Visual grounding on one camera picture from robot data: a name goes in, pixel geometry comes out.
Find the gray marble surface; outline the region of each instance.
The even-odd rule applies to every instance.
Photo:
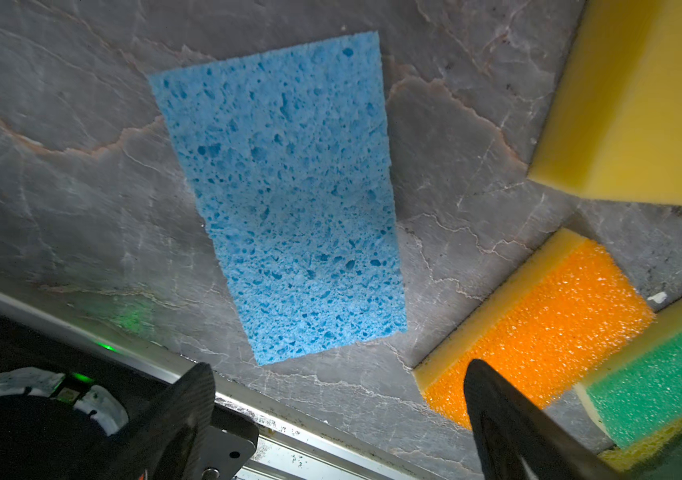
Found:
[[[682,208],[525,171],[577,0],[0,1],[0,270],[445,478],[471,434],[410,369],[561,225],[644,296],[682,295]],[[409,331],[258,367],[145,75],[378,30]],[[549,413],[609,442],[567,393]]]

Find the orange scouring pad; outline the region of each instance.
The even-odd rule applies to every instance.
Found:
[[[470,360],[485,360],[543,408],[653,318],[603,246],[561,229],[413,375],[433,410],[470,428],[463,388]]]

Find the cellulose sponge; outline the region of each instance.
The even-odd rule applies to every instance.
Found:
[[[586,3],[528,177],[682,205],[682,0]]]
[[[470,360],[485,360],[543,408],[652,320],[605,248],[562,229],[413,373],[432,409],[469,427]]]
[[[682,417],[682,299],[577,386],[595,423],[627,448]]]
[[[406,329],[378,34],[150,82],[260,365]]]

